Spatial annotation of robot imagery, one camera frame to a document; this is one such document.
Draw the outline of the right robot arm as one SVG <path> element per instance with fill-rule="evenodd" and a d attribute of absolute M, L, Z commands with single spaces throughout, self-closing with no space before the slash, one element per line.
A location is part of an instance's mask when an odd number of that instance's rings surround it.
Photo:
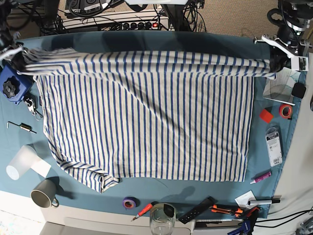
<path fill-rule="evenodd" d="M 9 63 L 16 71 L 22 71 L 25 66 L 23 43 L 18 42 L 20 33 L 11 33 L 7 18 L 12 9 L 19 4 L 15 0 L 0 1 L 0 60 Z"/>

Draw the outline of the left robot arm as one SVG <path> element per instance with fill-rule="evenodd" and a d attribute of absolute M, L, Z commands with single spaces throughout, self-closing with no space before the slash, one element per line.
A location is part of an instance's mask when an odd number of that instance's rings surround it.
<path fill-rule="evenodd" d="M 294 71 L 309 70 L 309 50 L 313 48 L 308 39 L 303 39 L 313 20 L 311 0 L 279 0 L 278 7 L 267 13 L 268 20 L 278 26 L 273 37 L 262 35 L 254 43 L 266 43 L 270 49 L 270 71 L 278 72 L 283 67 Z"/>

